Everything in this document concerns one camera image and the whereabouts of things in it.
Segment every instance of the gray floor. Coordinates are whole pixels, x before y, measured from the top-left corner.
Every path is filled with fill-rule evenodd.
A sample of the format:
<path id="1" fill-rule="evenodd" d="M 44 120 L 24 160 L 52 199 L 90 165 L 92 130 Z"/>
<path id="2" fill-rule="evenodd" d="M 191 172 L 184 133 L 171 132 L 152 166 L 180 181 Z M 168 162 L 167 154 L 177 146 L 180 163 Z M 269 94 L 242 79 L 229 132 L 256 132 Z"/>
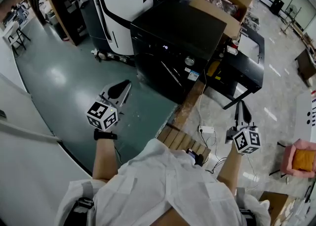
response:
<path id="1" fill-rule="evenodd" d="M 90 171 L 94 128 L 85 111 L 105 85 L 132 81 L 124 115 L 113 128 L 123 163 L 142 151 L 173 111 L 175 103 L 139 83 L 134 67 L 116 61 L 97 62 L 90 53 L 94 47 L 89 37 L 75 47 L 63 42 L 49 25 L 42 27 L 37 19 L 23 31 L 32 42 L 25 41 L 26 51 L 18 50 L 22 54 L 17 65 L 34 104 L 54 134 Z"/>
<path id="2" fill-rule="evenodd" d="M 252 12 L 260 18 L 259 33 L 265 38 L 265 76 L 263 88 L 249 95 L 245 102 L 260 128 L 264 144 L 260 151 L 249 156 L 253 170 L 247 157 L 243 157 L 238 185 L 256 196 L 263 190 L 270 190 L 303 197 L 311 184 L 309 180 L 290 177 L 286 185 L 285 178 L 280 179 L 279 174 L 272 177 L 268 174 L 279 168 L 282 159 L 283 148 L 277 147 L 277 141 L 292 142 L 296 97 L 308 89 L 297 75 L 294 62 L 304 45 L 293 33 L 285 37 L 280 32 L 280 26 L 284 26 L 281 20 L 263 4 Z M 31 21 L 24 30 L 32 43 L 17 63 L 26 86 L 49 127 L 88 169 L 92 169 L 95 143 L 93 127 L 87 124 L 84 111 L 106 84 L 125 78 L 133 82 L 124 110 L 127 115 L 114 130 L 119 135 L 118 148 L 124 162 L 141 151 L 172 112 L 175 106 L 172 102 L 140 86 L 134 68 L 113 61 L 97 63 L 90 54 L 92 43 L 89 39 L 74 47 L 62 42 L 48 26 L 42 28 L 37 20 Z M 235 96 L 243 90 L 239 85 Z M 224 141 L 226 130 L 234 125 L 235 107 L 224 111 L 222 106 L 228 102 L 210 88 L 201 97 L 203 123 L 213 126 L 218 138 L 208 161 L 209 169 L 217 162 L 216 157 L 227 156 L 230 150 Z M 184 131 L 201 141 L 197 133 L 198 104 L 199 101 Z M 210 138 L 208 144 L 211 146 L 213 142 L 214 138 Z M 220 168 L 215 169 L 215 176 Z"/>
<path id="3" fill-rule="evenodd" d="M 260 3 L 258 8 L 254 8 L 252 12 L 260 19 L 259 33 L 265 38 L 265 74 L 262 89 L 246 97 L 245 102 L 252 114 L 252 120 L 260 129 L 263 147 L 249 156 L 254 171 L 247 157 L 243 157 L 238 185 L 246 187 L 256 196 L 260 196 L 263 190 L 270 190 L 303 197 L 307 187 L 311 184 L 308 179 L 290 176 L 290 183 L 286 185 L 285 178 L 280 179 L 280 173 L 271 177 L 268 175 L 279 169 L 282 159 L 284 149 L 277 147 L 277 142 L 280 140 L 283 143 L 293 142 L 296 97 L 308 89 L 297 74 L 297 64 L 294 59 L 305 46 L 293 32 L 289 32 L 287 37 L 280 33 L 280 26 L 284 26 L 283 23 L 263 4 Z M 245 88 L 239 85 L 235 97 L 240 95 L 243 90 Z M 227 156 L 230 151 L 230 145 L 225 144 L 225 135 L 226 130 L 234 125 L 236 107 L 231 107 L 226 111 L 222 109 L 222 106 L 229 102 L 228 99 L 208 88 L 202 96 L 200 104 L 204 125 L 213 126 L 217 132 L 216 156 L 218 158 Z M 197 133 L 197 126 L 200 122 L 198 103 L 199 101 L 195 110 L 190 114 L 184 131 L 201 141 Z M 211 146 L 213 143 L 214 138 L 210 138 L 208 144 Z M 216 146 L 212 148 L 207 166 L 210 170 L 218 161 L 215 149 Z M 221 166 L 215 169 L 215 176 L 220 169 Z"/>

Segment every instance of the wooden pallet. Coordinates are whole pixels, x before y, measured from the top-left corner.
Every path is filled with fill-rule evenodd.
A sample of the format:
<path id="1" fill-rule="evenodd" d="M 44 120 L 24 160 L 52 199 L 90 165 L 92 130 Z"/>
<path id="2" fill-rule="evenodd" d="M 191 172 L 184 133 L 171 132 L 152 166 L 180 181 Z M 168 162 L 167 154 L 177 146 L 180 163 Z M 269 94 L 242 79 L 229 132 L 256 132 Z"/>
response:
<path id="1" fill-rule="evenodd" d="M 200 144 L 199 142 L 192 139 L 192 137 L 178 128 L 167 124 L 160 134 L 158 135 L 157 139 L 163 142 L 168 148 L 175 149 L 175 150 L 184 150 L 191 149 L 197 155 L 202 154 L 204 157 L 204 162 L 206 161 L 210 149 L 206 148 L 204 145 Z"/>

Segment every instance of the label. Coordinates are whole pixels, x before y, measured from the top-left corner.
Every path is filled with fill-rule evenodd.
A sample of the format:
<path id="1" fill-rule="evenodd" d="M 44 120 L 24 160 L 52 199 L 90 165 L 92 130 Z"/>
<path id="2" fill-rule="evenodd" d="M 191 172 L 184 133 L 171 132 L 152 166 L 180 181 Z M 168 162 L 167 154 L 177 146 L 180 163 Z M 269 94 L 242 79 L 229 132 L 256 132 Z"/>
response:
<path id="1" fill-rule="evenodd" d="M 192 70 L 191 70 L 191 72 L 188 75 L 188 79 L 192 80 L 192 81 L 198 80 L 198 77 L 199 77 L 199 73 L 195 72 L 195 71 L 192 71 Z"/>

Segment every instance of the green floor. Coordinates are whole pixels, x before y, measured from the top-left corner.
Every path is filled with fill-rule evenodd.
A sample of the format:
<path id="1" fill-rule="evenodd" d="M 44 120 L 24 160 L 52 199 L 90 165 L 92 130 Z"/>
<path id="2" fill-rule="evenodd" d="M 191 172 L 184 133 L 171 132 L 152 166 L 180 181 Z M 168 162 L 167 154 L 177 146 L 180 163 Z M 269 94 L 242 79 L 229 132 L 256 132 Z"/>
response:
<path id="1" fill-rule="evenodd" d="M 90 171 L 95 154 L 94 128 L 88 124 L 85 111 L 105 85 L 132 81 L 124 115 L 113 128 L 123 163 L 155 137 L 173 112 L 176 104 L 140 84 L 135 68 L 116 61 L 97 62 L 90 53 L 94 47 L 89 37 L 76 47 L 63 42 L 49 25 L 42 27 L 37 19 L 23 32 L 32 42 L 25 41 L 26 51 L 18 49 L 21 55 L 16 61 L 34 104 L 54 134 Z"/>

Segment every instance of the tiled floor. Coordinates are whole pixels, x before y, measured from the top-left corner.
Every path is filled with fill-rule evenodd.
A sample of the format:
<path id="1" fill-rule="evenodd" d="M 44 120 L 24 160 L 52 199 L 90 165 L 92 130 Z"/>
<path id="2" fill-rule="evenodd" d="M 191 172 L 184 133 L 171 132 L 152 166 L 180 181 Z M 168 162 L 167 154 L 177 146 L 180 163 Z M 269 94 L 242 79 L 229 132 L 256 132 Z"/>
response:
<path id="1" fill-rule="evenodd" d="M 263 87 L 256 94 L 245 98 L 245 102 L 252 114 L 252 120 L 259 127 L 263 147 L 260 151 L 249 155 L 254 168 L 254 173 L 246 156 L 243 156 L 239 171 L 238 185 L 244 186 L 255 195 L 260 196 L 263 190 L 291 194 L 303 197 L 307 187 L 312 184 L 308 179 L 289 177 L 289 184 L 285 184 L 285 177 L 280 178 L 280 173 L 269 177 L 269 173 L 279 169 L 284 149 L 277 147 L 277 142 L 292 143 L 295 126 L 296 96 L 308 90 L 307 86 L 297 74 L 297 64 L 294 59 L 304 49 L 303 43 L 293 33 L 287 37 L 280 32 L 283 26 L 281 20 L 274 16 L 266 6 L 260 3 L 252 12 L 260 19 L 259 33 L 265 38 L 265 75 Z M 235 97 L 245 90 L 238 86 Z M 225 144 L 226 130 L 234 126 L 236 107 L 223 110 L 222 106 L 230 101 L 218 92 L 208 88 L 201 98 L 200 112 L 203 124 L 213 126 L 217 133 L 218 146 L 216 156 L 222 158 L 228 155 L 230 146 Z M 191 112 L 184 131 L 201 141 L 197 133 L 200 122 L 198 104 Z M 209 146 L 214 143 L 214 138 L 209 139 Z M 212 169 L 218 159 L 215 156 L 215 146 L 212 148 L 208 169 Z M 221 165 L 214 171 L 216 176 Z"/>

